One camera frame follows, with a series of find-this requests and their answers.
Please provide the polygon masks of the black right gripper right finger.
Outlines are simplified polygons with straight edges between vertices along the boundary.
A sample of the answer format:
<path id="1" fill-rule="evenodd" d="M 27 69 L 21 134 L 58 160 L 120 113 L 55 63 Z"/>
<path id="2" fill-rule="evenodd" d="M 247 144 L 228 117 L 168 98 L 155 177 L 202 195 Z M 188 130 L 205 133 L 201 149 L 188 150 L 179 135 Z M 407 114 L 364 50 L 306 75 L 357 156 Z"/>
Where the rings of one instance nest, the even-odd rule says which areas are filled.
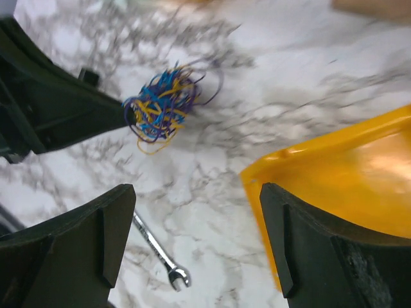
<path id="1" fill-rule="evenodd" d="M 410 240 L 355 225 L 276 184 L 260 194 L 290 307 L 409 307 Z"/>

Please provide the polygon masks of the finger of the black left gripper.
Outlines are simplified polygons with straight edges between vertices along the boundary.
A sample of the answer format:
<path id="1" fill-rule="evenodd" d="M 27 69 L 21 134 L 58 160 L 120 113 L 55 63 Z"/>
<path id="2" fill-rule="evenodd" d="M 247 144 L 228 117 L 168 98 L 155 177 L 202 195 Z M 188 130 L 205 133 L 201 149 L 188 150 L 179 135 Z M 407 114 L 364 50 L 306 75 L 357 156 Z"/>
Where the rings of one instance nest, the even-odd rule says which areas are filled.
<path id="1" fill-rule="evenodd" d="M 13 17 L 1 18 L 1 156 L 18 164 L 134 124 L 99 81 L 86 67 L 74 77 L 55 65 Z"/>

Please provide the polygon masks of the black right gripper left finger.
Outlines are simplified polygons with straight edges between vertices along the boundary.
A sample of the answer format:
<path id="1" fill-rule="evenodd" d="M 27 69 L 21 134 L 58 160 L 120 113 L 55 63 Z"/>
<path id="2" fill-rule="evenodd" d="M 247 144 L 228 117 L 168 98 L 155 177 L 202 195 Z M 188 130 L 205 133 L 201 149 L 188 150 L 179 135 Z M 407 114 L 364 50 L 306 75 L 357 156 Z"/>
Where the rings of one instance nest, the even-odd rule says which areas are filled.
<path id="1" fill-rule="evenodd" d="M 1 307 L 106 307 L 136 194 L 120 184 L 52 219 L 1 237 Z"/>

